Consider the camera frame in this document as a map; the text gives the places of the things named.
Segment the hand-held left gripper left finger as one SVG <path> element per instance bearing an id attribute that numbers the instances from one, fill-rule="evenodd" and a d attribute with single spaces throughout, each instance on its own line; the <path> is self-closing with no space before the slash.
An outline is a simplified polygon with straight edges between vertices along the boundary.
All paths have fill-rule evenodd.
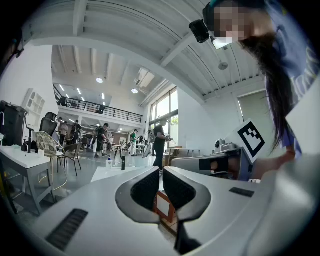
<path id="1" fill-rule="evenodd" d="M 43 256 L 179 256 L 152 211 L 158 188 L 155 167 L 91 182 L 37 219 L 32 243 Z"/>

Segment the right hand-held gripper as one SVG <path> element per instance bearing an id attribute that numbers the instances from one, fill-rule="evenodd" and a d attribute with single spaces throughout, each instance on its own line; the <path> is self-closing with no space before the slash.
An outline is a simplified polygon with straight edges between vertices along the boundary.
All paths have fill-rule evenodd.
<path id="1" fill-rule="evenodd" d="M 226 143 L 235 144 L 235 149 L 214 152 L 202 159 L 199 157 L 178 157 L 171 161 L 172 167 L 199 169 L 213 176 L 228 179 L 249 180 L 255 161 L 266 148 L 266 142 L 251 119 L 248 119 L 227 137 Z"/>

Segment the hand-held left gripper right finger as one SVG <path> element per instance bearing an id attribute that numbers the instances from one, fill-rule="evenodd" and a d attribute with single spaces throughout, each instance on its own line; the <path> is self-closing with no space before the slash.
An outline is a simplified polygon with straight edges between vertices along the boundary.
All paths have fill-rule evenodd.
<path id="1" fill-rule="evenodd" d="M 175 202 L 178 253 L 243 256 L 269 206 L 273 174 L 252 183 L 165 167 L 163 187 Z"/>

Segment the wooden cabinet door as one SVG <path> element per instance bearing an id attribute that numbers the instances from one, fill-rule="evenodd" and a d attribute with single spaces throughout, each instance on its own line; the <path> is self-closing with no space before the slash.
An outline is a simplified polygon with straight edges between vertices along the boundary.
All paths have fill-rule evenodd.
<path id="1" fill-rule="evenodd" d="M 164 190 L 157 191 L 153 203 L 153 211 L 156 214 L 158 214 L 162 219 L 165 219 L 167 222 L 172 223 L 176 213 L 175 206 L 176 203 L 173 197 L 167 195 Z"/>

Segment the person's right forearm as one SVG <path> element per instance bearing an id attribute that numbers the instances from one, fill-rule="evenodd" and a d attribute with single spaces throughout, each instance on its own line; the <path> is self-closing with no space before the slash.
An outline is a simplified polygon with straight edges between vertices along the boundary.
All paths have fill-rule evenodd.
<path id="1" fill-rule="evenodd" d="M 253 165 L 251 178 L 260 180 L 269 171 L 278 170 L 283 164 L 295 159 L 295 150 L 292 146 L 286 147 L 286 152 L 278 157 L 258 158 Z"/>

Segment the grey stand white sink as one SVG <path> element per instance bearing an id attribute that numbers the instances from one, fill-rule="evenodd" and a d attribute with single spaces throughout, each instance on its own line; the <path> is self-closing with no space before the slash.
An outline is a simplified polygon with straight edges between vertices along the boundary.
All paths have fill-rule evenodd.
<path id="1" fill-rule="evenodd" d="M 21 147 L 14 148 L 13 146 L 0 146 L 0 160 L 9 168 L 16 171 L 27 181 L 30 195 L 34 202 L 37 215 L 43 213 L 40 202 L 50 194 L 54 202 L 56 198 L 54 195 L 53 181 L 51 177 L 52 161 L 49 157 L 37 154 L 35 152 L 22 151 Z M 48 188 L 42 193 L 36 192 L 35 178 L 39 174 L 46 172 L 48 179 Z"/>

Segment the light wooden workbench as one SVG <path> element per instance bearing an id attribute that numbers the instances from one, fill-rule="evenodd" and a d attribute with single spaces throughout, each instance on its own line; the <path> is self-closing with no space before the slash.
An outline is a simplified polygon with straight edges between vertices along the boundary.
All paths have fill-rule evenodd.
<path id="1" fill-rule="evenodd" d="M 172 158 L 172 152 L 174 151 L 186 151 L 186 157 L 195 157 L 195 152 L 198 153 L 198 156 L 200 156 L 201 150 L 200 149 L 190 149 L 190 148 L 183 148 L 183 147 L 168 147 L 167 148 L 169 150 L 168 152 L 168 160 L 167 160 L 167 164 L 170 163 L 170 160 Z"/>

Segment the grey round disc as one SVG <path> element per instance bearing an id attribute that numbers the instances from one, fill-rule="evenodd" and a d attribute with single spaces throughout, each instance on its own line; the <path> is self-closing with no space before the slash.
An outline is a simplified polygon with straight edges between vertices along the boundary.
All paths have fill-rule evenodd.
<path id="1" fill-rule="evenodd" d="M 150 154 L 151 150 L 152 150 L 153 144 L 149 143 L 144 151 L 144 154 L 142 156 L 143 159 L 145 159 L 146 157 L 148 157 L 148 155 Z"/>

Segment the tall glass window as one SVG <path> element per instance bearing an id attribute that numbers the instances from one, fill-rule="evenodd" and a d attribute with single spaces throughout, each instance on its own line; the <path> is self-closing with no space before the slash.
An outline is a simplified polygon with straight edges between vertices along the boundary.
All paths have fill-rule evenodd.
<path id="1" fill-rule="evenodd" d="M 166 125 L 163 126 L 164 134 L 166 136 L 170 135 L 173 140 L 165 143 L 164 150 L 167 151 L 168 148 L 178 146 L 178 88 L 176 87 L 170 90 L 162 98 L 152 104 L 149 113 L 150 119 L 148 129 L 150 131 L 153 131 L 155 126 L 160 124 L 161 119 L 167 119 Z"/>

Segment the dark wicker chair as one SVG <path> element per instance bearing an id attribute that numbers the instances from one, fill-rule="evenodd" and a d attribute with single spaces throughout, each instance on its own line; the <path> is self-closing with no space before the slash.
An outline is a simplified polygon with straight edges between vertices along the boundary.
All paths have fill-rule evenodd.
<path id="1" fill-rule="evenodd" d="M 58 164 L 63 167 L 64 171 L 66 171 L 67 162 L 68 162 L 68 160 L 71 160 L 74 165 L 74 170 L 75 170 L 76 176 L 78 176 L 76 162 L 78 162 L 78 166 L 79 166 L 80 170 L 82 170 L 82 167 L 80 164 L 80 158 L 79 158 L 79 153 L 80 153 L 81 147 L 82 147 L 81 143 L 70 144 L 67 146 L 62 146 L 59 144 L 57 146 L 57 155 L 58 155 L 57 162 L 58 162 Z"/>

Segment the white round table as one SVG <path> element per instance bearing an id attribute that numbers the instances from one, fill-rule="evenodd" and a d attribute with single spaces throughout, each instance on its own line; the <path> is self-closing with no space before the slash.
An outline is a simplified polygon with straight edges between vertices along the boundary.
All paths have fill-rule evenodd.
<path id="1" fill-rule="evenodd" d="M 114 160 L 117 159 L 117 155 L 119 155 L 120 159 L 122 159 L 122 151 L 125 148 L 126 144 L 120 144 L 120 145 L 113 145 L 114 148 Z"/>

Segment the window with grey blind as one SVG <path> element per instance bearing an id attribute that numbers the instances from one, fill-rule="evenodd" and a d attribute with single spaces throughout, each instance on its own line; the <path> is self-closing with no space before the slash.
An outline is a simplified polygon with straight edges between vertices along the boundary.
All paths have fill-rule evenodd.
<path id="1" fill-rule="evenodd" d="M 273 138 L 274 124 L 265 90 L 238 98 L 244 121 L 252 119 L 263 137 Z"/>

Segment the black mezzanine railing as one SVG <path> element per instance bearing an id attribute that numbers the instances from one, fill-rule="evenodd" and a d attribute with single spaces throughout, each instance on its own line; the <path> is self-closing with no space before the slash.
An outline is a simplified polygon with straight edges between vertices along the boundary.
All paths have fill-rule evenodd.
<path id="1" fill-rule="evenodd" d="M 54 84 L 53 91 L 58 106 L 105 115 L 107 117 L 113 117 L 135 123 L 142 122 L 143 116 L 137 113 L 133 113 L 118 108 L 113 108 L 110 106 L 105 106 L 103 104 L 97 104 L 89 101 L 83 101 L 80 99 L 69 98 L 66 95 L 63 96 Z"/>

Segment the ceiling air conditioner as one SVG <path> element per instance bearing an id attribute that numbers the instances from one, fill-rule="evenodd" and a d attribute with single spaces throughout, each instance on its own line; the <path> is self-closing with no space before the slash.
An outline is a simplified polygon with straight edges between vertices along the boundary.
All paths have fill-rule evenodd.
<path id="1" fill-rule="evenodd" d="M 155 75 L 147 69 L 140 68 L 138 71 L 137 78 L 135 79 L 135 84 L 137 87 L 146 88 L 155 78 Z"/>

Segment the black office chair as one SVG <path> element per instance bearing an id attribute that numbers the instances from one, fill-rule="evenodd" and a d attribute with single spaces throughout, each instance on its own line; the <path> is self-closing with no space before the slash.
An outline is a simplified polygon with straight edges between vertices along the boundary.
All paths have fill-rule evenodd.
<path id="1" fill-rule="evenodd" d="M 52 137 L 58 126 L 58 123 L 56 122 L 56 117 L 57 115 L 53 112 L 48 112 L 41 120 L 39 130 L 42 132 L 46 132 L 49 136 Z"/>

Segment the black cabinet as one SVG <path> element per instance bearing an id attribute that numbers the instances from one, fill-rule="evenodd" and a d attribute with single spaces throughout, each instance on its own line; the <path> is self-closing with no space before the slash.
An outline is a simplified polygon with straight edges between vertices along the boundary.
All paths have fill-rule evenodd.
<path id="1" fill-rule="evenodd" d="M 26 117 L 27 111 L 21 106 L 4 100 L 0 102 L 0 133 L 3 135 L 3 146 L 22 146 Z"/>

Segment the white arched shelf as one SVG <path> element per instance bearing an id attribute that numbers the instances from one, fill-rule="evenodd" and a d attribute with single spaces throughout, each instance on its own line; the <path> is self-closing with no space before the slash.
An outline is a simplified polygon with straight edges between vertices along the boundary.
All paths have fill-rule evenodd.
<path id="1" fill-rule="evenodd" d="M 27 90 L 21 107 L 27 112 L 26 123 L 28 126 L 39 126 L 45 102 L 33 88 Z"/>

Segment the person's purple shirt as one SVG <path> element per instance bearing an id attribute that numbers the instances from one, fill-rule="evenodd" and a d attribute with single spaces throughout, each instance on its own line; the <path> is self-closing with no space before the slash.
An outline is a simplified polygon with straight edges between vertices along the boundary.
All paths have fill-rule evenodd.
<path id="1" fill-rule="evenodd" d="M 256 53 L 265 75 L 267 100 L 275 128 L 272 148 L 286 152 L 271 159 L 282 165 L 302 154 L 286 116 L 305 96 L 320 73 L 320 57 L 295 18 L 277 0 L 262 0 L 270 31 L 256 39 Z"/>

